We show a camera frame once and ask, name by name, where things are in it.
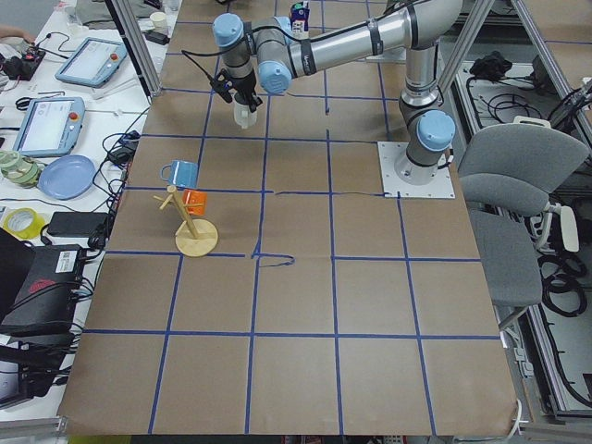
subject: yellow tape roll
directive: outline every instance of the yellow tape roll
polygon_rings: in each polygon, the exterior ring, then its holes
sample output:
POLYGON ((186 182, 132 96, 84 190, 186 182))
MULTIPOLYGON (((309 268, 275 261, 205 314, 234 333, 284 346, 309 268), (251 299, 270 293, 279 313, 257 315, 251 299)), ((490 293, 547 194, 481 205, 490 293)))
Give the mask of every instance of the yellow tape roll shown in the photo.
POLYGON ((33 239, 39 236, 45 221, 35 210, 20 208, 6 216, 4 229, 21 239, 33 239))

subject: white desk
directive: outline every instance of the white desk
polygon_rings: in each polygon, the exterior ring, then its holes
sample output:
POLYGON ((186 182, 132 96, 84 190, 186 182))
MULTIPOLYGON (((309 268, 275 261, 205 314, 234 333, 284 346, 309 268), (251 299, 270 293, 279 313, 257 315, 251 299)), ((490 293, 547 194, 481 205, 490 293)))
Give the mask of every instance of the white desk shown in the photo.
MULTIPOLYGON (((105 158, 105 152, 101 147, 101 141, 103 138, 113 132, 122 132, 133 122, 137 117, 137 114, 123 114, 116 115, 114 113, 96 112, 90 111, 86 113, 84 118, 84 125, 80 133, 80 137, 77 145, 72 150, 73 154, 82 154, 90 159, 98 167, 101 161, 105 158)), ((0 118, 7 126, 19 126, 20 121, 23 119, 24 113, 14 108, 5 108, 0 113, 0 118)), ((139 121, 132 127, 136 130, 141 130, 144 124, 145 117, 139 119, 139 121)), ((0 131, 2 137, 6 137, 6 147, 10 147, 16 139, 15 131, 11 131, 13 134, 9 134, 8 131, 0 131)), ((51 158, 40 159, 44 162, 50 162, 51 158)), ((116 179, 120 177, 121 170, 114 166, 105 166, 103 168, 105 175, 109 179, 116 179)), ((96 182, 104 186, 105 180, 98 178, 96 182)), ((45 196, 41 191, 36 188, 24 189, 17 185, 14 185, 9 180, 0 176, 0 197, 1 198, 15 198, 15 199, 42 199, 50 204, 64 204, 77 211, 90 211, 97 207, 101 202, 106 199, 106 194, 99 190, 95 186, 91 186, 85 193, 74 199, 60 201, 51 197, 45 196)), ((39 202, 4 202, 0 201, 0 205, 6 206, 9 209, 17 209, 23 207, 33 208, 35 211, 40 213, 46 221, 49 221, 51 214, 55 211, 63 211, 63 208, 52 206, 50 204, 39 203, 39 202)), ((101 208, 100 211, 106 211, 106 206, 101 208)), ((82 241, 82 246, 86 246, 85 239, 64 239, 64 238, 52 238, 56 243, 79 243, 82 241)), ((41 245, 39 238, 33 240, 33 243, 41 245)), ((93 263, 85 266, 84 276, 94 281, 94 278, 99 270, 99 260, 95 260, 93 263)), ((86 314, 90 306, 90 301, 80 302, 77 304, 76 312, 74 314, 75 322, 84 324, 86 314)), ((63 366, 68 366, 72 363, 73 355, 68 355, 63 366)), ((14 421, 22 419, 38 419, 38 418, 49 418, 56 415, 57 407, 61 402, 64 394, 65 387, 52 387, 49 393, 42 398, 34 398, 33 400, 26 401, 14 407, 0 410, 0 421, 14 421)))
MULTIPOLYGON (((177 14, 178 11, 167 11, 167 19, 170 29, 169 34, 172 33, 177 14)), ((63 12, 55 11, 52 14, 40 32, 38 41, 40 41, 48 32, 52 31, 68 33, 68 26, 63 12)), ((77 35, 76 37, 70 37, 70 41, 64 45, 64 48, 68 50, 75 49, 86 37, 90 36, 121 42, 121 38, 116 30, 91 30, 77 35)), ((52 38, 46 40, 42 44, 42 47, 57 52, 57 47, 63 41, 63 36, 55 34, 52 38)), ((157 70, 159 70, 162 67, 162 61, 165 58, 167 47, 152 42, 147 42, 147 46, 153 57, 153 61, 156 62, 157 70)), ((99 167, 105 158, 105 151, 101 145, 104 137, 115 132, 125 131, 134 119, 136 119, 138 115, 149 106, 148 99, 144 95, 142 86, 138 81, 137 74, 129 57, 126 58, 118 72, 103 89, 111 89, 123 82, 127 82, 126 84, 130 84, 130 86, 101 99, 93 98, 92 88, 63 83, 56 80, 54 75, 63 62, 64 60, 62 58, 47 54, 31 81, 21 82, 14 90, 0 92, 0 107, 4 108, 0 112, 0 121, 2 122, 0 126, 20 126, 22 119, 25 116, 24 112, 18 111, 15 107, 15 102, 20 97, 42 97, 42 95, 38 93, 48 91, 64 91, 66 92, 66 96, 81 97, 85 102, 87 112, 84 117, 78 142, 71 153, 85 155, 92 160, 96 167, 99 167)), ((14 82, 9 82, 6 89, 10 89, 12 85, 14 85, 14 82)), ((131 129, 142 132, 144 121, 145 116, 142 116, 131 129)), ((17 133, 15 131, 0 130, 0 137, 6 139, 3 149, 9 150, 14 145, 17 133)), ((113 137, 109 140, 106 146, 111 146, 116 140, 117 137, 113 137)), ((41 160, 44 163, 49 163, 54 159, 47 158, 41 160)), ((115 166, 104 166, 103 171, 109 179, 117 179, 121 176, 121 170, 115 166)), ((105 180, 101 177, 98 177, 96 182, 102 187, 105 186, 105 180)), ((48 204, 40 202, 0 201, 0 205, 11 210, 22 207, 33 208, 49 221, 53 212, 64 210, 61 207, 52 206, 51 204, 64 204, 76 211, 91 211, 103 202, 107 198, 107 195, 97 187, 91 186, 91 188, 81 196, 67 201, 59 201, 45 196, 36 188, 23 189, 0 176, 0 198, 44 200, 48 202, 48 204)), ((102 207, 99 211, 106 211, 106 206, 102 207)), ((85 242, 84 239, 64 238, 54 239, 54 241, 57 241, 58 243, 85 242)), ((33 240, 33 243, 41 244, 39 238, 33 240)), ((102 258, 99 258, 85 266, 85 277, 94 280, 94 277, 99 271, 101 259, 102 258)), ((85 301, 77 304, 74 315, 75 322, 84 324, 90 303, 90 301, 85 301)), ((73 362, 73 359, 73 355, 68 355, 63 366, 70 365, 73 362)), ((17 406, 0 410, 0 421, 39 419, 55 416, 57 407, 62 400, 64 389, 65 386, 52 387, 48 394, 42 398, 34 398, 33 400, 23 402, 17 406)), ((49 439, 48 442, 56 442, 56 439, 49 439)))
MULTIPOLYGON (((178 11, 167 11, 166 17, 169 24, 169 34, 172 32, 175 22, 177 20, 178 11)), ((145 26, 149 19, 142 19, 142 25, 145 26)), ((65 14, 62 11, 55 11, 43 26, 37 42, 40 42, 50 32, 63 32, 70 35, 65 14)), ((117 30, 87 30, 79 31, 77 35, 70 35, 70 40, 64 44, 63 49, 76 49, 87 37, 94 37, 98 39, 110 40, 113 42, 121 42, 121 37, 117 30)), ((59 34, 54 34, 50 39, 45 40, 41 47, 50 51, 59 53, 57 47, 64 42, 65 37, 59 34)), ((162 68, 165 55, 167 53, 167 45, 160 45, 153 42, 147 42, 148 51, 152 57, 157 71, 162 68)), ((74 85, 71 83, 64 83, 56 79, 55 74, 63 65, 65 60, 56 55, 46 54, 43 62, 33 75, 30 81, 20 82, 14 90, 11 87, 15 82, 10 81, 5 87, 5 90, 0 92, 0 106, 14 107, 15 102, 23 96, 27 97, 42 97, 40 93, 64 91, 67 96, 78 96, 84 100, 87 111, 118 111, 118 112, 135 112, 141 111, 149 104, 146 98, 136 71, 131 63, 130 56, 121 64, 119 70, 102 88, 90 88, 81 85, 74 85), (122 85, 117 92, 110 93, 103 98, 94 98, 96 93, 102 93, 122 85)))

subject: white cup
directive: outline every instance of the white cup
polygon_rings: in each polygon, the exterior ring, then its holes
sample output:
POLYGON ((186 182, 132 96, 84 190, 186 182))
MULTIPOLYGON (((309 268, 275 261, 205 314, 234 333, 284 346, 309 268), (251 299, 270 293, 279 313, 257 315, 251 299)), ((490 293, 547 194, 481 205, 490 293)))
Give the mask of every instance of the white cup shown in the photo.
POLYGON ((236 99, 234 101, 234 121, 240 125, 243 130, 252 127, 257 123, 257 111, 251 112, 248 105, 240 104, 236 99))
POLYGON ((153 12, 150 15, 150 20, 154 25, 154 30, 168 34, 167 14, 164 12, 153 12))
POLYGON ((166 5, 171 11, 179 11, 180 0, 167 0, 166 5))

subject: blue mug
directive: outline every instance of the blue mug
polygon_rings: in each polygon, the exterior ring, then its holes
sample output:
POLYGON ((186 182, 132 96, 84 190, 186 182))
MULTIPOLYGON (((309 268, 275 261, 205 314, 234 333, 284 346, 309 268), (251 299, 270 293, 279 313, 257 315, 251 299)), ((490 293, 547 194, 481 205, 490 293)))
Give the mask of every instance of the blue mug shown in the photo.
POLYGON ((160 179, 175 185, 177 188, 197 188, 197 164, 186 160, 173 160, 160 170, 160 179), (168 178, 165 177, 165 170, 170 168, 168 178))

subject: electronic device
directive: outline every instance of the electronic device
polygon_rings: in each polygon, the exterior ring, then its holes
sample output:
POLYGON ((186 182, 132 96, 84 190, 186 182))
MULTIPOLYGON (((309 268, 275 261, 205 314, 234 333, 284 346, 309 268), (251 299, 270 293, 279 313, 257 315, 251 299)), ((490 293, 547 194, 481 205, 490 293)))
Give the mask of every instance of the electronic device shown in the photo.
POLYGON ((66 353, 57 350, 71 346, 74 335, 62 333, 40 337, 18 338, 0 346, 0 408, 5 409, 45 396, 66 353))
POLYGON ((65 238, 88 238, 95 234, 99 227, 104 226, 106 220, 107 213, 57 211, 49 221, 47 234, 65 238))
POLYGON ((148 31, 144 34, 146 40, 148 42, 154 42, 158 44, 167 44, 170 42, 170 39, 167 35, 163 34, 162 32, 157 31, 148 31))
POLYGON ((57 71, 55 78, 97 88, 111 79, 127 55, 123 43, 88 37, 57 71))
POLYGON ((43 49, 30 46, 21 57, 0 55, 0 67, 11 80, 31 80, 44 57, 43 49))
POLYGON ((76 308, 71 292, 83 267, 78 244, 29 247, 0 229, 0 330, 30 326, 29 335, 68 332, 76 308))
POLYGON ((31 100, 13 150, 29 157, 68 154, 82 129, 84 110, 79 97, 31 100))

